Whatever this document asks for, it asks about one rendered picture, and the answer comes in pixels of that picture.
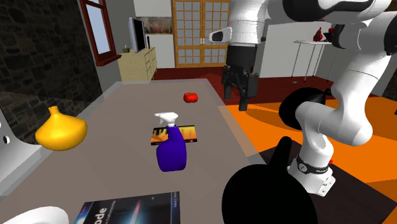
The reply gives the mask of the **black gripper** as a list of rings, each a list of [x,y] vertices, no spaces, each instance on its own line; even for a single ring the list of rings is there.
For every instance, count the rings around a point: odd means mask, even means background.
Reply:
[[[228,79],[236,77],[239,80],[239,111],[246,111],[248,101],[255,97],[258,91],[259,76],[253,73],[256,57],[255,46],[233,46],[229,45],[226,53],[226,65],[221,82],[224,86],[224,99],[230,99],[233,83]]]

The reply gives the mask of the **orange and black book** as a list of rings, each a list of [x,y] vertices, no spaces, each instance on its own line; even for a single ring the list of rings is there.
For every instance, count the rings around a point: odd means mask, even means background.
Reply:
[[[186,143],[197,142],[197,133],[194,125],[179,126],[179,131]],[[150,144],[152,146],[159,145],[166,140],[168,140],[166,127],[155,127],[153,129]]]

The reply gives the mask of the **wooden glazed double door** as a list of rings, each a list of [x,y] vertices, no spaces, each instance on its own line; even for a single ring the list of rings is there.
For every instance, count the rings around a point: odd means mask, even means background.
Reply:
[[[230,0],[171,0],[171,8],[175,66],[223,67],[227,45],[209,34],[228,25]]]

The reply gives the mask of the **white side table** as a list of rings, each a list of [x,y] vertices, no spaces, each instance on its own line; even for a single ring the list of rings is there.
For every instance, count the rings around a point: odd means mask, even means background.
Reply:
[[[317,70],[317,67],[318,67],[318,64],[319,64],[319,59],[320,59],[320,56],[321,56],[321,54],[323,52],[323,48],[324,48],[325,45],[330,45],[331,44],[331,41],[329,41],[327,38],[324,39],[324,36],[325,36],[325,34],[332,34],[335,30],[336,30],[335,27],[331,27],[331,28],[328,29],[328,32],[322,33],[321,32],[321,27],[320,27],[316,31],[312,41],[304,41],[304,40],[296,40],[296,41],[294,41],[294,43],[298,43],[298,51],[296,53],[296,57],[295,57],[294,65],[293,65],[293,70],[291,72],[291,77],[293,77],[293,75],[294,75],[298,54],[300,52],[300,47],[301,47],[302,44],[304,44],[304,45],[312,45],[313,46],[312,53],[311,53],[310,59],[309,59],[309,64],[307,66],[307,70],[306,70],[305,78],[304,78],[303,82],[306,82],[307,75],[308,75],[309,68],[310,68],[310,63],[312,61],[316,46],[317,45],[321,46],[321,49],[319,51],[319,55],[317,57],[316,65],[315,65],[315,68],[314,68],[313,76],[316,74],[316,70]]]

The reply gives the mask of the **blue spray bottle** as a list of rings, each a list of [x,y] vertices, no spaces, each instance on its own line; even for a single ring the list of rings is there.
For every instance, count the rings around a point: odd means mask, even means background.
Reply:
[[[175,112],[155,113],[160,122],[166,122],[168,138],[156,150],[157,162],[161,171],[182,171],[186,167],[186,144],[179,127],[175,124],[178,114]]]

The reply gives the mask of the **cream chest of drawers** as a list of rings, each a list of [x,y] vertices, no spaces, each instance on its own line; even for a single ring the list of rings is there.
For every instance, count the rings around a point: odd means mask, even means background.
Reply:
[[[118,66],[122,81],[151,81],[157,71],[155,47],[150,45],[144,22],[134,17],[128,21],[130,44],[122,48]]]

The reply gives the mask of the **grey table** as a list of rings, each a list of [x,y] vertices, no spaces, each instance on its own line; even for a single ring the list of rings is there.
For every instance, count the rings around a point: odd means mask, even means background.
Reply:
[[[198,101],[186,103],[188,92]],[[183,171],[158,167],[150,139],[161,112],[175,112],[178,125],[196,128]],[[177,191],[181,224],[223,224],[223,189],[255,153],[205,79],[116,84],[86,121],[78,147],[51,153],[0,202],[0,223],[42,206],[60,207],[74,221],[85,202]]]

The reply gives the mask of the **dark robot stand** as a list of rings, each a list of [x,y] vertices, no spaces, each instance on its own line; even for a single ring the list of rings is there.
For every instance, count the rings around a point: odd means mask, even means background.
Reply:
[[[382,224],[397,202],[331,164],[336,182],[326,196],[311,194],[319,224]]]

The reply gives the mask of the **red framed window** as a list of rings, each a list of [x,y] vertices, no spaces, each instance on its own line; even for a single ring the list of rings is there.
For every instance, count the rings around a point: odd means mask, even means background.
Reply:
[[[113,40],[106,0],[79,0],[96,66],[105,66],[121,55]]]

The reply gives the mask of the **dark blue book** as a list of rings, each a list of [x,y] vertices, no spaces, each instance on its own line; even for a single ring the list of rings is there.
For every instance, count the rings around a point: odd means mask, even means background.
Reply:
[[[179,192],[86,202],[74,224],[181,224]]]

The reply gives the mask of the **yellow round vase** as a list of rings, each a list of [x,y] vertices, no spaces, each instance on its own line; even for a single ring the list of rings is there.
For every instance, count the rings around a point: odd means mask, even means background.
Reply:
[[[66,151],[83,142],[87,123],[81,118],[62,114],[57,106],[48,108],[50,117],[36,131],[38,144],[53,151]]]

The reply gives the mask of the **white curved shell with hole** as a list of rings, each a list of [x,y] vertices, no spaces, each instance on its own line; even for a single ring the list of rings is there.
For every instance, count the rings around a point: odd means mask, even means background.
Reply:
[[[16,189],[42,157],[39,145],[25,143],[14,135],[0,109],[0,197]]]

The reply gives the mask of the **white plate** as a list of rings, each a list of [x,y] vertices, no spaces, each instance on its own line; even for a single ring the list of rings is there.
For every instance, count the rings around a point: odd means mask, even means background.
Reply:
[[[21,213],[3,224],[69,224],[69,217],[59,207],[45,206]]]

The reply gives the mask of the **wall picture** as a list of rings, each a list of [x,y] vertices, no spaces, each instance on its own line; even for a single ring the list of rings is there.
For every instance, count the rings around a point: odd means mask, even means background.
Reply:
[[[136,17],[144,23],[146,34],[173,34],[171,17]]]

